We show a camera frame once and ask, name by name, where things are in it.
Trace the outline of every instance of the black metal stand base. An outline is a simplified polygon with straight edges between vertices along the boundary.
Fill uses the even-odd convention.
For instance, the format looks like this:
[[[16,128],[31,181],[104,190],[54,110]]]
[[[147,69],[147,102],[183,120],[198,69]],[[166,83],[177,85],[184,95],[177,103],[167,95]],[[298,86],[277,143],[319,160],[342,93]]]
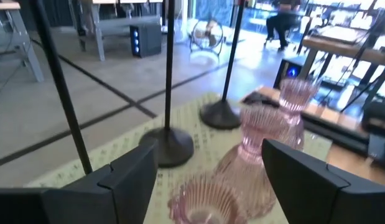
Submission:
[[[170,168],[186,163],[193,155],[193,141],[191,136],[177,128],[156,128],[145,133],[141,142],[158,141],[157,155],[159,167]]]
[[[200,119],[207,126],[220,130],[234,129],[241,125],[239,116],[235,114],[230,104],[221,100],[203,106],[200,110]]]

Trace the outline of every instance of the person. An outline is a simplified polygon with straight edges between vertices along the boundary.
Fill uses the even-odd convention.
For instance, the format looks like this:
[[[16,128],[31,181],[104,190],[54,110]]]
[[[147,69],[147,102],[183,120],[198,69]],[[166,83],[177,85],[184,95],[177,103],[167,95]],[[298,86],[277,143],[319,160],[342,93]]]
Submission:
[[[274,38],[274,29],[277,31],[279,36],[279,42],[281,47],[279,50],[284,50],[287,47],[285,32],[290,29],[296,23],[296,15],[290,13],[290,11],[298,11],[300,8],[300,0],[279,0],[278,15],[272,16],[267,19],[267,40]]]

